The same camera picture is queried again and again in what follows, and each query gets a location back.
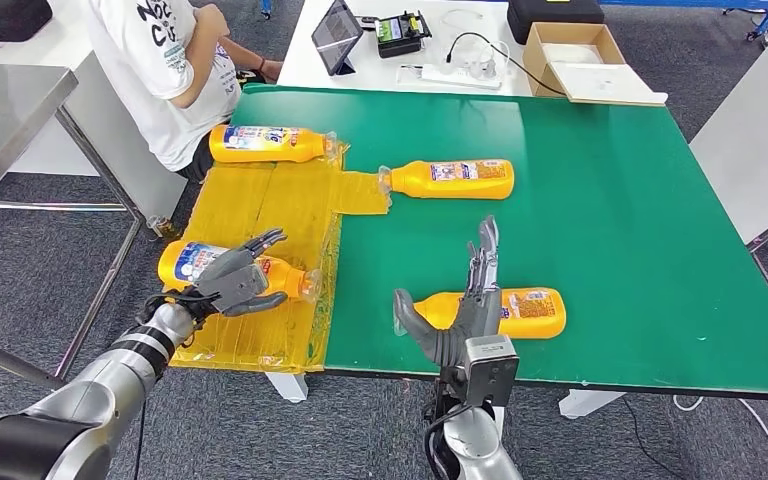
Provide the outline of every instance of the person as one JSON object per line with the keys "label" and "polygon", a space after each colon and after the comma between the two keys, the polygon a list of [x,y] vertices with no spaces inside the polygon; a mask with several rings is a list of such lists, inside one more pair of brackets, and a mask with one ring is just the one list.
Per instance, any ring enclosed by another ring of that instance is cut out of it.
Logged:
{"label": "person", "polygon": [[277,81],[282,63],[228,38],[213,4],[84,0],[84,7],[99,63],[151,152],[167,169],[202,182],[213,165],[210,130],[230,118],[240,81]]}

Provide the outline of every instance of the black cable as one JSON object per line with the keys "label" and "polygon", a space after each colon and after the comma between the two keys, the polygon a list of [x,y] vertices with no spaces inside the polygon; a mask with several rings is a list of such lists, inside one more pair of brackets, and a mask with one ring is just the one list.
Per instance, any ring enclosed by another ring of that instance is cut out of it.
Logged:
{"label": "black cable", "polygon": [[143,429],[145,429],[145,408],[148,400],[143,401],[143,413],[140,415],[140,433],[137,439],[137,459],[134,461],[134,480],[140,477],[140,457],[143,454]]}
{"label": "black cable", "polygon": [[684,477],[672,471],[670,467],[664,465],[657,458],[653,457],[652,455],[649,454],[649,452],[646,451],[646,447],[643,446],[643,440],[640,439],[640,431],[637,429],[637,415],[634,414],[634,410],[631,409],[631,405],[628,404],[628,400],[626,400],[625,397],[622,397],[622,399],[623,399],[623,403],[625,403],[626,408],[628,408],[628,413],[631,414],[631,418],[634,420],[634,436],[637,437],[637,444],[640,445],[640,450],[642,450],[643,453],[647,457],[649,457],[649,460],[652,460],[653,462],[660,465],[661,468],[670,472],[672,476],[678,478],[679,480],[684,480]]}
{"label": "black cable", "polygon": [[519,64],[519,62],[517,62],[516,60],[511,58],[511,56],[509,54],[499,50],[499,48],[496,45],[493,45],[493,42],[491,42],[490,40],[487,40],[487,37],[485,37],[484,35],[482,35],[480,33],[477,33],[477,32],[464,32],[464,33],[458,35],[457,37],[455,37],[455,41],[452,42],[452,46],[449,48],[449,53],[446,55],[446,63],[452,63],[452,52],[455,50],[455,45],[458,43],[458,40],[460,40],[462,37],[465,37],[465,36],[468,36],[468,35],[472,35],[474,37],[478,37],[478,38],[484,40],[485,42],[487,42],[487,45],[490,45],[490,48],[492,48],[493,50],[496,50],[497,52],[499,52],[499,55],[502,55],[503,57],[507,58],[509,62],[511,62],[514,65],[516,65],[520,70],[525,72],[526,75],[531,77],[535,82],[540,84],[540,86],[542,86],[543,88],[549,90],[550,92],[557,93],[558,95],[561,95],[563,97],[567,96],[566,93],[558,91],[558,90],[555,90],[554,88],[550,87],[549,85],[546,85],[545,83],[541,82],[539,78],[537,78],[534,75],[532,75],[531,72],[526,70],[525,67],[523,67],[522,65]]}
{"label": "black cable", "polygon": [[147,318],[145,319],[146,321],[148,320],[148,317],[151,316],[149,307],[151,306],[152,300],[154,300],[155,298],[172,298],[181,302],[200,302],[202,300],[216,300],[217,298],[219,298],[219,294],[215,293],[213,295],[208,295],[206,297],[193,297],[191,295],[181,295],[178,293],[171,293],[171,292],[154,293],[152,295],[149,295],[148,298],[146,298],[145,303],[143,303],[143,312],[145,312],[147,315]]}
{"label": "black cable", "polygon": [[472,407],[470,407],[469,405],[461,405],[455,410],[452,410],[446,415],[443,415],[442,417],[438,418],[437,420],[434,421],[434,423],[429,425],[427,429],[425,429],[425,436],[423,437],[425,439],[425,458],[426,460],[428,460],[428,465],[431,467],[431,473],[434,474],[434,478],[436,480],[446,480],[446,479],[444,479],[443,476],[440,475],[440,470],[437,468],[437,461],[434,460],[434,455],[431,454],[431,435],[434,433],[435,430],[442,428],[443,424],[446,423],[447,420],[451,420],[453,417],[460,415],[461,413],[469,410],[470,408]]}

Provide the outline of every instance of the robotic arm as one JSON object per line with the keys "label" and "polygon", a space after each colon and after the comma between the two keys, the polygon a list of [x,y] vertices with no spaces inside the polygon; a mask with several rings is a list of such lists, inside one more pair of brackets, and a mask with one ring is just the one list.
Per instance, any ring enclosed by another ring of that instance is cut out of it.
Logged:
{"label": "robotic arm", "polygon": [[[495,335],[500,317],[496,285],[498,232],[492,217],[470,244],[467,287],[448,330],[436,330],[396,290],[396,319],[425,355],[440,365],[437,398],[425,435],[436,478],[518,480],[493,420],[505,406],[519,358],[510,339]],[[74,380],[22,412],[0,416],[0,480],[101,480],[140,406],[175,350],[213,313],[237,316],[274,308],[287,299],[268,286],[254,259],[286,236],[270,230],[217,257],[194,286],[152,295],[141,325],[126,331]]]}
{"label": "robotic arm", "polygon": [[510,338],[497,335],[502,308],[496,284],[499,232],[492,216],[481,222],[478,235],[477,250],[468,244],[466,289],[449,329],[431,326],[404,289],[393,294],[393,315],[441,367],[423,444],[434,477],[521,480],[502,445],[492,408],[508,404],[519,365]]}
{"label": "robotic arm", "polygon": [[[254,259],[276,242],[270,230],[220,255],[195,286],[146,301],[142,325],[126,331],[66,386],[24,411],[0,416],[0,480],[104,479],[122,435],[175,353],[213,313],[274,308]],[[167,303],[166,298],[174,299]]]}

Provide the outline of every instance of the orange bottle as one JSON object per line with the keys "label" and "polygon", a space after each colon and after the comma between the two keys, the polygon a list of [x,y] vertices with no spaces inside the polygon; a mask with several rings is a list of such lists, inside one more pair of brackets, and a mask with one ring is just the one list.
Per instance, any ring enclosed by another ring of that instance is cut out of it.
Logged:
{"label": "orange bottle", "polygon": [[[438,329],[452,326],[463,293],[437,293],[413,304],[416,311]],[[566,326],[567,312],[561,294],[551,288],[502,289],[499,333],[511,338],[551,338]],[[401,325],[396,332],[402,334]]]}
{"label": "orange bottle", "polygon": [[217,162],[306,162],[334,160],[339,153],[334,132],[306,128],[218,125],[210,131],[210,153]]}
{"label": "orange bottle", "polygon": [[402,192],[417,198],[485,198],[501,200],[514,189],[514,167],[508,160],[411,162],[378,169],[384,193]]}
{"label": "orange bottle", "polygon": [[[170,288],[183,290],[198,280],[201,272],[216,257],[228,251],[227,248],[214,247],[203,243],[176,240],[166,247],[157,263],[157,275]],[[255,259],[269,281],[266,291],[261,296],[284,291],[291,299],[301,298],[315,303],[319,297],[321,273],[319,270],[305,272],[293,268],[280,258],[261,255]]]}

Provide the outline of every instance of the green tabletop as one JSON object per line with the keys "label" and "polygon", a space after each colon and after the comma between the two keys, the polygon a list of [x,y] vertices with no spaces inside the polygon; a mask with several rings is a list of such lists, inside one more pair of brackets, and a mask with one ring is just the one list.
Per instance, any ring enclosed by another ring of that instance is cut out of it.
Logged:
{"label": "green tabletop", "polygon": [[434,374],[393,333],[392,292],[463,288],[496,216],[499,283],[561,292],[567,326],[517,340],[517,379],[768,394],[768,286],[665,108],[565,99],[246,87],[232,123],[334,130],[346,169],[507,158],[504,201],[394,194],[343,218],[325,368]]}

